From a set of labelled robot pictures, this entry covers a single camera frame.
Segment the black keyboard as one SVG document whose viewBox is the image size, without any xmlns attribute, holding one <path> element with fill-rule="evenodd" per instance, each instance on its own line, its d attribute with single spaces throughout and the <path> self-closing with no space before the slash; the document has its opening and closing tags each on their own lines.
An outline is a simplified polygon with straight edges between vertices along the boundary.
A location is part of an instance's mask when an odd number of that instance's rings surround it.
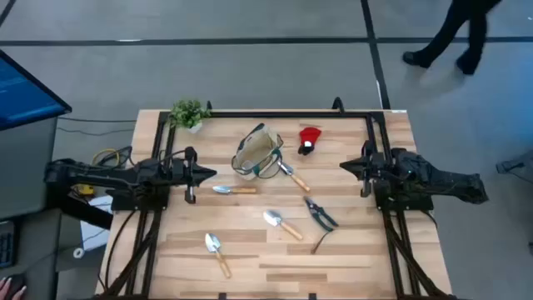
<svg viewBox="0 0 533 300">
<path fill-rule="evenodd" d="M 16 254 L 16 227 L 12 221 L 0 222 L 0 268 L 14 264 Z"/>
</svg>

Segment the person's hand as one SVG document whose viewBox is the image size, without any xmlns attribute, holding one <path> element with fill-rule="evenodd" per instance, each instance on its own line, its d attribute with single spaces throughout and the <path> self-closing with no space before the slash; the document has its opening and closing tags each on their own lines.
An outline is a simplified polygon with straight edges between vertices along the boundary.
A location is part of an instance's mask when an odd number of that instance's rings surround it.
<svg viewBox="0 0 533 300">
<path fill-rule="evenodd" d="M 7 291 L 10 287 L 11 279 L 9 277 L 4 278 L 0 281 L 0 300 L 22 300 L 24 293 L 27 290 L 27 286 L 25 285 L 21 290 L 19 290 L 15 295 L 12 297 L 7 297 Z"/>
</svg>

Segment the grey desk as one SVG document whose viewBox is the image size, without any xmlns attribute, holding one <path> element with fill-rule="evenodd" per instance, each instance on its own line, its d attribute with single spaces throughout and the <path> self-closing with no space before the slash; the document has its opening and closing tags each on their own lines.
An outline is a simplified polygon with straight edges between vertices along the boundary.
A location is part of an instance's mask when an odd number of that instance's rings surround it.
<svg viewBox="0 0 533 300">
<path fill-rule="evenodd" d="M 55 300 L 57 295 L 57 247 L 61 225 L 58 209 L 28 214 L 17 225 L 16 260 L 0 268 L 0 279 L 21 274 L 27 290 L 24 300 Z"/>
</svg>

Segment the grey chair base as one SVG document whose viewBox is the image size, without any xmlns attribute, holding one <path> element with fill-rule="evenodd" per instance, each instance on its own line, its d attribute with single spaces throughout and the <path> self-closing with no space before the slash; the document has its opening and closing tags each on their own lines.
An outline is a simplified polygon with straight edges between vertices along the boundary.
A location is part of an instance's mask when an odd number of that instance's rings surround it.
<svg viewBox="0 0 533 300">
<path fill-rule="evenodd" d="M 533 184 L 533 150 L 521 154 L 511 160 L 496 164 L 496 171 L 500 174 L 510 174 Z"/>
</svg>

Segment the black desk beam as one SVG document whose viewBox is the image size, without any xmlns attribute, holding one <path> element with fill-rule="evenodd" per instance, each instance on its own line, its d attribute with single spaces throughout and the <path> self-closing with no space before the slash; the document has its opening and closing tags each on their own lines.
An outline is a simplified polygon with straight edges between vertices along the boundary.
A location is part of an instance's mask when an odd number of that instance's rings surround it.
<svg viewBox="0 0 533 300">
<path fill-rule="evenodd" d="M 109 230 L 112 225 L 113 215 L 111 213 L 75 200 L 67 195 L 48 194 L 47 207 L 58 208 L 62 213 L 72 218 L 102 229 Z"/>
</svg>

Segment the black metal table frame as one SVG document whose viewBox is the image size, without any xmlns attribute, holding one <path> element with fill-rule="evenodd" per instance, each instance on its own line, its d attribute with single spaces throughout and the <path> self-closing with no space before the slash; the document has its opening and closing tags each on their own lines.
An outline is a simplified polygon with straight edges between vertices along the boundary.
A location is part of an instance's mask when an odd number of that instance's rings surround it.
<svg viewBox="0 0 533 300">
<path fill-rule="evenodd" d="M 379 153 L 416 145 L 405 112 L 347 110 L 215 110 L 197 133 L 169 128 L 167 112 L 142 110 L 132 136 L 132 156 L 164 158 L 193 147 L 198 163 L 217 175 L 196 187 L 171 189 L 161 212 L 118 212 L 112 220 L 97 300 L 455 300 L 436 224 L 423 212 L 379 210 L 374 195 L 339 164 L 356 158 L 365 141 Z M 240 141 L 259 123 L 278 133 L 283 162 L 311 189 L 282 170 L 246 180 L 232 169 Z M 298 153 L 299 132 L 321 130 L 313 152 Z M 253 194 L 220 194 L 212 188 L 255 188 Z M 304 196 L 323 207 L 339 227 L 311 249 L 324 230 Z M 273 227 L 263 213 L 279 213 L 301 241 Z M 232 272 L 222 273 L 209 253 L 212 233 Z"/>
</svg>

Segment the person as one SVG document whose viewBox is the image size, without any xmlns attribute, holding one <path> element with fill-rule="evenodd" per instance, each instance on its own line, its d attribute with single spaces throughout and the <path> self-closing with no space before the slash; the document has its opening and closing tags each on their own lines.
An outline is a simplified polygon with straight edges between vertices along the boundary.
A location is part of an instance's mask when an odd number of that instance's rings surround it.
<svg viewBox="0 0 533 300">
<path fill-rule="evenodd" d="M 428 68 L 451 44 L 457 32 L 469 23 L 468 48 L 457 58 L 456 66 L 467 76 L 476 72 L 486 44 L 487 15 L 502 0 L 451 0 L 441 29 L 422 50 L 404 52 L 402 61 L 408 65 Z"/>
</svg>

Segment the red black gardening glove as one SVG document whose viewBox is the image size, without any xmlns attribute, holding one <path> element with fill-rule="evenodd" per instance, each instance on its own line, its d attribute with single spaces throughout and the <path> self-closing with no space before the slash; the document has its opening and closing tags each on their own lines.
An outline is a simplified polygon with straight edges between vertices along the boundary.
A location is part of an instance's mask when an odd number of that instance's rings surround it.
<svg viewBox="0 0 533 300">
<path fill-rule="evenodd" d="M 314 151 L 316 142 L 321 136 L 321 130 L 316 127 L 305 127 L 299 132 L 300 147 L 298 153 L 301 155 L 308 155 Z"/>
</svg>

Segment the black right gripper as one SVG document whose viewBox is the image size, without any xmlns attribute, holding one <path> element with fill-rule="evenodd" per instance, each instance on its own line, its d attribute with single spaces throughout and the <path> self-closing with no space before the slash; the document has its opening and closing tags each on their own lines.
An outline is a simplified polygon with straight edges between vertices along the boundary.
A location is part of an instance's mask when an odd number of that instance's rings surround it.
<svg viewBox="0 0 533 300">
<path fill-rule="evenodd" d="M 362 197 L 368 197 L 372 188 L 382 194 L 391 194 L 391 179 L 384 154 L 377 152 L 370 140 L 364 142 L 361 157 L 341 162 L 339 166 L 363 181 Z"/>
</svg>

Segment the green-handled pruning shears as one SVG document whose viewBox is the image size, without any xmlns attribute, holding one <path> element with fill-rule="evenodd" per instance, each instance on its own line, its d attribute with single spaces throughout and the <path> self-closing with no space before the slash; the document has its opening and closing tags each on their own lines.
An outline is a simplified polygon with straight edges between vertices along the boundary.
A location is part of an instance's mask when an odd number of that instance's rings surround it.
<svg viewBox="0 0 533 300">
<path fill-rule="evenodd" d="M 315 254 L 326 236 L 334 232 L 339 227 L 339 224 L 329 214 L 326 213 L 323 207 L 319 206 L 310 197 L 304 196 L 303 199 L 306 203 L 309 213 L 311 214 L 311 217 L 325 231 L 311 249 L 311 254 Z"/>
</svg>

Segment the narrow wood-handled steel trowel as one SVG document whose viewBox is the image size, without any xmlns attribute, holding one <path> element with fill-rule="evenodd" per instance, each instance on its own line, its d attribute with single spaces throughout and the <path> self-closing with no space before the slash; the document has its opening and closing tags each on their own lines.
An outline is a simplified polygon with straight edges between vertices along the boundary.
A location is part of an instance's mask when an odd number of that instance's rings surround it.
<svg viewBox="0 0 533 300">
<path fill-rule="evenodd" d="M 257 190 L 254 187 L 214 186 L 212 189 L 216 193 L 220 193 L 220 194 L 232 194 L 232 193 L 253 194 L 257 192 Z"/>
</svg>

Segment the beige green gardening bag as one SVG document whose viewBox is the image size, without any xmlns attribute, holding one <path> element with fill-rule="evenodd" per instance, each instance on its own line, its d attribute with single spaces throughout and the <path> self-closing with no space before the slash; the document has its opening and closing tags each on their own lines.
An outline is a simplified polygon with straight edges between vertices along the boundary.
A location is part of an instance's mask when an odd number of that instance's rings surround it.
<svg viewBox="0 0 533 300">
<path fill-rule="evenodd" d="M 232 158 L 232 169 L 246 180 L 269 179 L 281 170 L 281 136 L 265 123 L 259 123 L 244 137 Z"/>
</svg>

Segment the green plant in white pot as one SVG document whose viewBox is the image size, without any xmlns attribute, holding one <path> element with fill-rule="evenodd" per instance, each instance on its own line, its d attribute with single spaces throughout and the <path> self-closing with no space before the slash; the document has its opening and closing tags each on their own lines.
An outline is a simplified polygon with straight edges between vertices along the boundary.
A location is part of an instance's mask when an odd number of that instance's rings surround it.
<svg viewBox="0 0 533 300">
<path fill-rule="evenodd" d="M 197 99 L 182 99 L 175 102 L 167 117 L 169 128 L 185 128 L 190 133 L 197 133 L 204 119 L 209 118 L 211 112 Z"/>
</svg>

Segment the black computer mouse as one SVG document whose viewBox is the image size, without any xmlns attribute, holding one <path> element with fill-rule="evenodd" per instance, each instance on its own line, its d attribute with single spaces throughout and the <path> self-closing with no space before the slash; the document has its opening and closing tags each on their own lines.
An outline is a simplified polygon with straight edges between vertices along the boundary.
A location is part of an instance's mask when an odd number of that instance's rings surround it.
<svg viewBox="0 0 533 300">
<path fill-rule="evenodd" d="M 21 290 L 25 286 L 26 277 L 24 273 L 19 274 L 13 274 L 9 277 L 11 279 L 10 287 L 7 291 L 6 296 L 8 298 L 11 298 L 13 295 L 15 295 L 19 290 Z"/>
</svg>

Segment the white paper sheet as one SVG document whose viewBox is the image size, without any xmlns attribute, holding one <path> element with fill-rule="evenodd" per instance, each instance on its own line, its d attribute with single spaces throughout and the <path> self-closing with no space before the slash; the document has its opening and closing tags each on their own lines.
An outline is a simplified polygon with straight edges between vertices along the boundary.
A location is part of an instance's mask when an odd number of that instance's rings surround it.
<svg viewBox="0 0 533 300">
<path fill-rule="evenodd" d="M 89 205 L 107 213 L 111 213 L 112 197 L 95 197 L 89 202 Z M 80 222 L 80 226 L 82 234 L 82 248 L 84 251 L 88 252 L 107 244 L 110 233 L 108 229 L 103 229 L 84 221 Z"/>
</svg>

